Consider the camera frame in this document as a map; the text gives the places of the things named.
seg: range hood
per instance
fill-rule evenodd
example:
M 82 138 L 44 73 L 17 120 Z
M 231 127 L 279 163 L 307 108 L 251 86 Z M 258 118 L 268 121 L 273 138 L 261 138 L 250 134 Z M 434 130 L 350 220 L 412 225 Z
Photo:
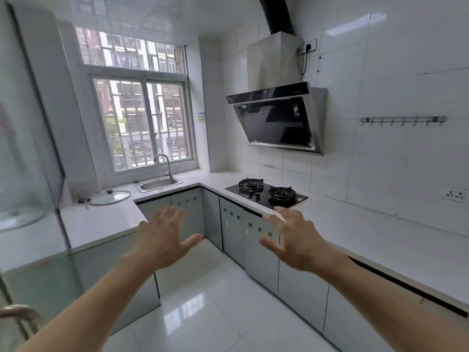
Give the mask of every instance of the range hood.
M 263 2 L 270 1 L 261 4 L 271 33 L 279 28 L 294 33 L 286 4 L 286 20 L 277 24 L 279 17 L 271 10 L 277 12 L 278 5 Z M 324 154 L 327 89 L 302 82 L 303 44 L 301 38 L 278 31 L 248 46 L 248 92 L 226 100 L 249 145 Z

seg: faucet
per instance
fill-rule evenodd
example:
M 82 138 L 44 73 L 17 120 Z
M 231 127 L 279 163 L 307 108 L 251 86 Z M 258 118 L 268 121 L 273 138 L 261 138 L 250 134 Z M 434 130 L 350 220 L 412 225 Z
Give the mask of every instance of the faucet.
M 153 161 L 156 163 L 156 158 L 158 158 L 159 156 L 163 156 L 166 158 L 166 161 L 168 162 L 168 172 L 165 173 L 163 172 L 164 175 L 166 176 L 169 176 L 170 179 L 173 178 L 173 175 L 171 174 L 171 166 L 169 165 L 169 158 L 166 154 L 163 154 L 163 153 L 160 153 L 160 154 L 157 154 L 156 157 L 153 159 Z

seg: ceiling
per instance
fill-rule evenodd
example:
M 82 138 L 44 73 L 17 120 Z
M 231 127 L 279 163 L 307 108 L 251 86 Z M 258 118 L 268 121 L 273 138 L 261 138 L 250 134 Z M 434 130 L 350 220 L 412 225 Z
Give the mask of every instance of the ceiling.
M 263 14 L 259 0 L 9 1 L 40 5 L 76 25 L 175 44 L 218 37 Z

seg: hand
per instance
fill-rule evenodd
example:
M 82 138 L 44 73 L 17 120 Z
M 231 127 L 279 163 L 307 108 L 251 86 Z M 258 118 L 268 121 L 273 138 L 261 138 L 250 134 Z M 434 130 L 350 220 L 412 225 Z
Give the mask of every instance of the hand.
M 282 245 L 268 237 L 262 237 L 259 243 L 290 267 L 325 276 L 338 260 L 347 257 L 328 245 L 316 231 L 314 224 L 304 220 L 301 212 L 284 207 L 274 209 L 285 221 L 276 215 L 265 215 L 264 218 L 275 226 Z
M 172 266 L 202 240 L 201 234 L 179 240 L 181 220 L 186 212 L 166 206 L 150 222 L 142 221 L 137 229 L 137 243 L 129 253 L 148 273 Z

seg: black flexible duct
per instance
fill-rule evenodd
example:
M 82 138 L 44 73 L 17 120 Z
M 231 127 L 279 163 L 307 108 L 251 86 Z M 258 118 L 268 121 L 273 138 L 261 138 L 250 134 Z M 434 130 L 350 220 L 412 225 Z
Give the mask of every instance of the black flexible duct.
M 280 31 L 295 35 L 285 0 L 260 0 L 260 2 L 266 15 L 271 35 Z

